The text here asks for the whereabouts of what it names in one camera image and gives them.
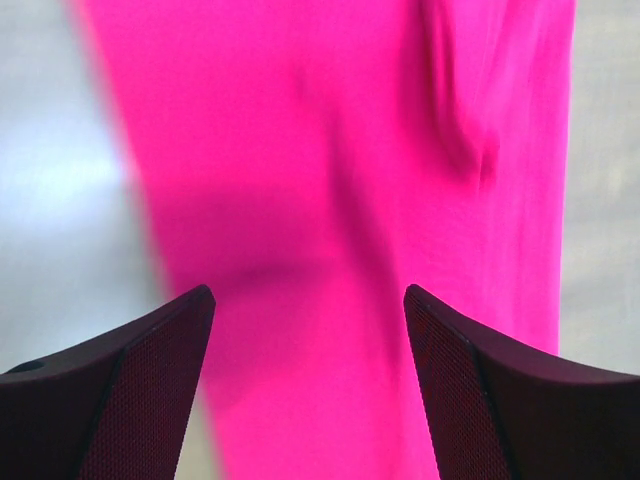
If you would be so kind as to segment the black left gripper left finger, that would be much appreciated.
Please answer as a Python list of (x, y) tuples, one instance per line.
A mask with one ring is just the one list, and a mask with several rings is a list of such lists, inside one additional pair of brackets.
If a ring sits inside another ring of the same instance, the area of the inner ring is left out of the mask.
[(174, 478), (214, 311), (201, 285), (3, 373), (2, 478)]

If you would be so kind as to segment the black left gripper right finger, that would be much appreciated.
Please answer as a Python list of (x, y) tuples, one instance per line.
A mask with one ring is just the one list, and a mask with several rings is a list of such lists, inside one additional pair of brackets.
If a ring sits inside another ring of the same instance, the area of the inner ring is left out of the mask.
[(638, 478), (638, 376), (528, 346), (418, 285), (404, 311), (440, 478)]

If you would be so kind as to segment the pink t-shirt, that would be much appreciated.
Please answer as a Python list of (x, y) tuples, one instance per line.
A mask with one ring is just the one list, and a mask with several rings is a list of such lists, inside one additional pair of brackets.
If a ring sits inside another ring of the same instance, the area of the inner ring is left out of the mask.
[(437, 475), (402, 299), (558, 348), (572, 1), (85, 1), (229, 479)]

